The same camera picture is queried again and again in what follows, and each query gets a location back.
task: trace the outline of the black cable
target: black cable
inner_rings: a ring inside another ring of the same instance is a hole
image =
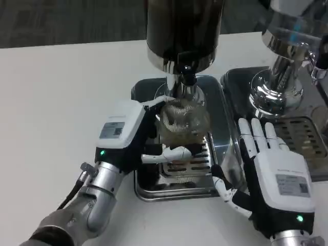
[[[74,196],[78,193],[78,191],[82,188],[84,182],[81,180],[77,180],[73,189],[71,190],[71,192],[68,194],[68,196],[66,197],[66,199],[59,205],[57,210],[63,209],[70,200],[72,200],[74,198]]]

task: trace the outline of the white table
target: white table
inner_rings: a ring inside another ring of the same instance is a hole
[[[260,33],[220,36],[217,58],[203,74],[267,66]],[[147,59],[146,42],[0,50],[0,245],[27,240],[93,162],[107,108],[129,98],[144,78],[164,77]],[[314,184],[315,234],[328,241],[328,183]],[[262,246],[268,241],[219,198],[146,203],[129,175],[102,237],[86,245]]]

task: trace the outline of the floor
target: floor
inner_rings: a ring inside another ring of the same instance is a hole
[[[144,39],[143,9],[144,0],[0,0],[0,48]],[[221,32],[256,31],[266,13],[259,0],[227,0]]]

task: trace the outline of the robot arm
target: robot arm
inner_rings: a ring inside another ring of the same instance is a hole
[[[124,176],[142,164],[155,115],[171,99],[161,96],[143,104],[130,100],[115,105],[99,137],[95,167],[82,164],[82,173],[65,201],[21,246],[81,246],[99,236],[109,222]]]
[[[265,134],[256,118],[252,119],[251,128],[244,118],[239,119],[238,125],[250,194],[234,190],[221,168],[212,167],[220,196],[236,211],[251,215],[255,229],[273,245],[322,245],[321,237],[310,238],[315,204],[304,157],[289,150],[270,122],[264,124]]]

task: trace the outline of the stainless steel drip tray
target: stainless steel drip tray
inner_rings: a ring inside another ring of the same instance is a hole
[[[139,81],[131,91],[137,101],[154,99],[165,78]],[[218,81],[210,76],[198,76],[197,85],[207,99],[211,119],[211,132],[204,138],[202,153],[187,163],[157,163],[142,165],[135,172],[135,192],[145,201],[185,199],[218,196],[213,186],[210,167],[219,164],[235,187],[244,187],[239,162],[235,157],[229,118],[222,100],[223,92]]]

